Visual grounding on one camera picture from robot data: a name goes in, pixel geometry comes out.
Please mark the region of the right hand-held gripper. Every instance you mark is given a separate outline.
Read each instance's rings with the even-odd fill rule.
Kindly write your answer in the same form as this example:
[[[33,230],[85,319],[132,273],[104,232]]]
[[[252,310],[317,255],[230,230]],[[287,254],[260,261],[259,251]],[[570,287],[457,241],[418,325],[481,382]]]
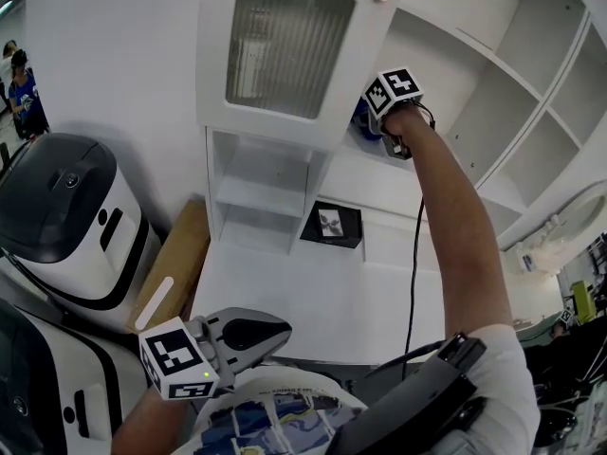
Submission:
[[[397,159],[412,157],[402,140],[387,131],[383,120],[394,108],[421,102],[422,97],[423,90],[407,67],[378,72],[363,91],[369,132],[382,139],[389,156]]]

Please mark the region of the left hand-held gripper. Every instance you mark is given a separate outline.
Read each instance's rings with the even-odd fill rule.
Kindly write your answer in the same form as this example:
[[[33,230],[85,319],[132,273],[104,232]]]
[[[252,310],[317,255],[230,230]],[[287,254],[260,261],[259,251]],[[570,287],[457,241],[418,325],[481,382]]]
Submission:
[[[244,336],[226,343],[212,336]],[[138,335],[143,367],[163,400],[214,398],[235,376],[267,360],[288,342],[291,325],[271,314],[230,307],[197,317],[167,320]]]

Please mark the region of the person's right hand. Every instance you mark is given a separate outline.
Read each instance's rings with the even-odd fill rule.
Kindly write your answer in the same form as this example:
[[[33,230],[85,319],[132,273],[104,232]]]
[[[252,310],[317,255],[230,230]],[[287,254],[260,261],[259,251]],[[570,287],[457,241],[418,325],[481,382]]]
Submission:
[[[405,102],[393,107],[382,120],[385,130],[396,137],[406,138],[431,129],[416,105]]]

